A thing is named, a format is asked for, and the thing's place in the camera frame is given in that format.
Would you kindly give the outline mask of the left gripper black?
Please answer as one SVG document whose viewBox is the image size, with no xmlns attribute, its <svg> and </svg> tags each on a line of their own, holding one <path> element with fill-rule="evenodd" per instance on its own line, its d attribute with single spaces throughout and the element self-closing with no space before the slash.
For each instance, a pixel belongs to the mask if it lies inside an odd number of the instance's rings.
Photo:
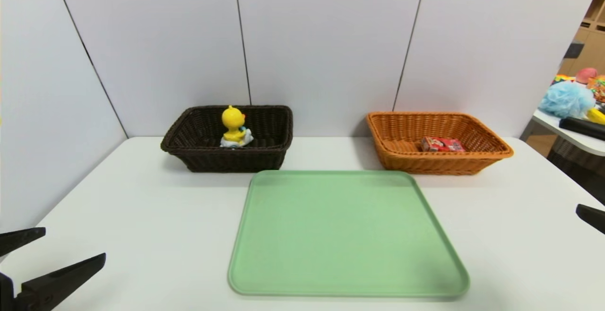
<svg viewBox="0 0 605 311">
<path fill-rule="evenodd" d="M 0 257 L 25 246 L 46 234 L 45 227 L 0 234 Z M 47 275 L 22 283 L 14 298 L 13 281 L 0 273 L 0 311 L 52 311 L 91 279 L 106 262 L 106 253 L 85 259 Z"/>
</svg>

